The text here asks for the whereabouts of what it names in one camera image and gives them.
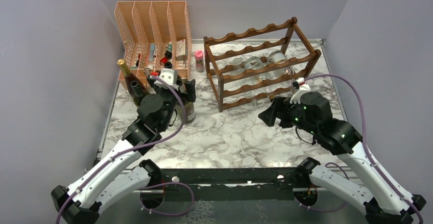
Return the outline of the green wine bottle brown label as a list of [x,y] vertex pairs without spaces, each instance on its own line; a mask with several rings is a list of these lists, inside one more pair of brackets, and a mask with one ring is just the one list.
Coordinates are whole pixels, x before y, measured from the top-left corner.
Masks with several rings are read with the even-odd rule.
[[167,62],[164,64],[164,68],[167,68],[167,69],[173,69],[173,64],[172,64],[172,62],[167,61]]

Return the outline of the dark bottle white label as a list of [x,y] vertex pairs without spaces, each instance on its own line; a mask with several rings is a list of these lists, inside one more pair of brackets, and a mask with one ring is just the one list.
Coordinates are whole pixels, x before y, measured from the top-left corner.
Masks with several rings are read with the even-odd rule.
[[141,105],[142,100],[150,93],[146,89],[142,89],[142,87],[137,81],[131,82],[131,88],[133,91],[134,104],[137,107],[139,107]]

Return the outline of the red wine bottle gold cap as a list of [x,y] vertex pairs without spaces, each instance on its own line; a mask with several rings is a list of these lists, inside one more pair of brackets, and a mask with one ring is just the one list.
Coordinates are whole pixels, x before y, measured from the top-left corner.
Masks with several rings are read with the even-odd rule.
[[130,70],[128,64],[125,62],[124,59],[119,59],[117,61],[117,65],[119,66],[119,68],[120,68],[120,70],[124,76],[126,88],[127,88],[128,92],[131,96],[134,94],[132,86],[131,86],[132,81],[136,81],[139,84],[139,87],[142,89],[142,91],[144,93],[148,93],[143,82],[140,79],[138,79],[137,76]]

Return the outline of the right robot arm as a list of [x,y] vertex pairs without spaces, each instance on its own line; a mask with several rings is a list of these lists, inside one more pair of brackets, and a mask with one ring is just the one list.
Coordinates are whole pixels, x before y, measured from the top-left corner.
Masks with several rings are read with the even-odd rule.
[[332,155],[342,160],[362,181],[360,186],[333,173],[317,160],[308,157],[297,166],[295,181],[306,187],[314,184],[334,193],[359,210],[368,223],[412,223],[412,215],[420,211],[426,200],[411,194],[396,183],[385,170],[364,151],[361,134],[348,122],[333,117],[328,99],[318,92],[301,96],[300,103],[277,96],[258,117],[268,126],[280,119],[282,128],[299,128]]

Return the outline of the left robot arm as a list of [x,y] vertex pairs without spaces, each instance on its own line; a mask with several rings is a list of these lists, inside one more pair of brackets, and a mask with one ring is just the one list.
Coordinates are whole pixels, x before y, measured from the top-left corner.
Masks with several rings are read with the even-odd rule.
[[144,97],[137,108],[138,117],[127,127],[110,153],[84,176],[68,186],[58,185],[51,196],[58,212],[55,222],[96,223],[100,215],[131,192],[144,187],[162,186],[161,169],[152,160],[143,160],[128,174],[121,173],[144,156],[153,146],[175,137],[184,127],[186,116],[172,134],[162,137],[172,120],[176,105],[185,107],[177,81],[166,76],[151,76],[155,93]]

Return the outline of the red capped small bottle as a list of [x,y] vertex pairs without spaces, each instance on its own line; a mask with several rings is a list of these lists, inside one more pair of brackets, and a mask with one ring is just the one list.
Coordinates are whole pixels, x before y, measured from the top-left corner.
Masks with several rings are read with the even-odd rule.
[[165,66],[166,63],[172,58],[172,42],[169,41],[164,45],[163,57],[160,60],[161,66]]

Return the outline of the small white box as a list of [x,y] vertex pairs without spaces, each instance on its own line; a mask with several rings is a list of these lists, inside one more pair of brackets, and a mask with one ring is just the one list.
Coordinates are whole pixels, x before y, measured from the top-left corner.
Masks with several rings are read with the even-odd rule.
[[176,60],[184,61],[188,56],[188,45],[187,40],[182,39],[176,42]]

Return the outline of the pink capped jar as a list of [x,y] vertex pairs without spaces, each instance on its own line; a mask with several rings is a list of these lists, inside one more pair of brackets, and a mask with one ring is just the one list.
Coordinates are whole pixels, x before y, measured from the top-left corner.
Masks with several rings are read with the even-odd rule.
[[194,57],[195,57],[195,66],[197,72],[203,72],[205,70],[203,51],[202,50],[195,51]]

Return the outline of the orange plastic file organizer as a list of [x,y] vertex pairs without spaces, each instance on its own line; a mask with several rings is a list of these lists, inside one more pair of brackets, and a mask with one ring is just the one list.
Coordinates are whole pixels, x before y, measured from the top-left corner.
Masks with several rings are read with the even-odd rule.
[[[125,48],[124,60],[138,79],[147,84],[143,69],[163,68],[160,60],[169,41],[173,68],[182,80],[190,79],[192,39],[186,1],[119,1],[114,15]],[[187,40],[188,56],[178,61],[176,42],[182,39]]]

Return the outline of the black mounting rail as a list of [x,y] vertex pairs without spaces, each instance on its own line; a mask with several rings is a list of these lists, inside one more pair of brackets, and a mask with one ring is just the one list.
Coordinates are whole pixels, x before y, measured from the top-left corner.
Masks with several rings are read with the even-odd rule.
[[162,170],[167,186],[141,190],[140,200],[152,204],[197,201],[292,201],[295,191],[312,186],[305,173],[294,167],[185,168]]

